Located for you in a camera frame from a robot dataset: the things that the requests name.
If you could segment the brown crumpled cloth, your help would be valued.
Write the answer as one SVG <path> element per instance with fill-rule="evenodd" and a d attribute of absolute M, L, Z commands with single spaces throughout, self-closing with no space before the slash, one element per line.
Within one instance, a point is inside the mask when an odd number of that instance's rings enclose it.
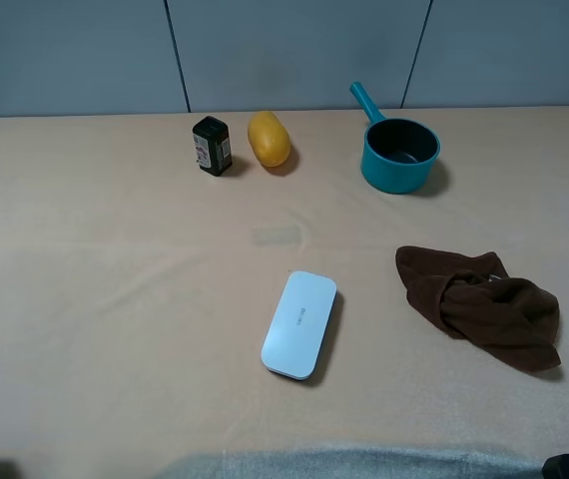
<path fill-rule="evenodd" d="M 495 252 L 466 256 L 405 245 L 395 264 L 408 303 L 449 337 L 525 373 L 561 364 L 557 297 L 511 277 Z"/>

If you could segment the white rectangular case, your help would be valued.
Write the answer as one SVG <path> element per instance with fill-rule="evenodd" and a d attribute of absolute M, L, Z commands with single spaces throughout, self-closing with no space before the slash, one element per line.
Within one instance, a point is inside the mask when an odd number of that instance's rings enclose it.
<path fill-rule="evenodd" d="M 267 370 L 294 380 L 310 378 L 336 293 L 336 283 L 326 276 L 301 270 L 289 275 L 261 350 Z"/>

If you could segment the yellow mango fruit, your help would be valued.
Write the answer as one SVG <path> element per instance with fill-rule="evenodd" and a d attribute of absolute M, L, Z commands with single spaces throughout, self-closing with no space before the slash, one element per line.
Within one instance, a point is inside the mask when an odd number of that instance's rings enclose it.
<path fill-rule="evenodd" d="M 257 112 L 251 117 L 248 139 L 257 160 L 266 168 L 279 167 L 289 157 L 290 137 L 271 111 Z"/>

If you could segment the teal saucepan with handle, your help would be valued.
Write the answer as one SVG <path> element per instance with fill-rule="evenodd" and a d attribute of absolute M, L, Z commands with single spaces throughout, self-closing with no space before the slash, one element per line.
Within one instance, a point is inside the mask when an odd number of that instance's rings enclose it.
<path fill-rule="evenodd" d="M 422 188 L 440 154 L 438 137 L 421 123 L 384 117 L 359 82 L 349 90 L 369 119 L 360 162 L 363 177 L 388 194 L 411 194 Z"/>

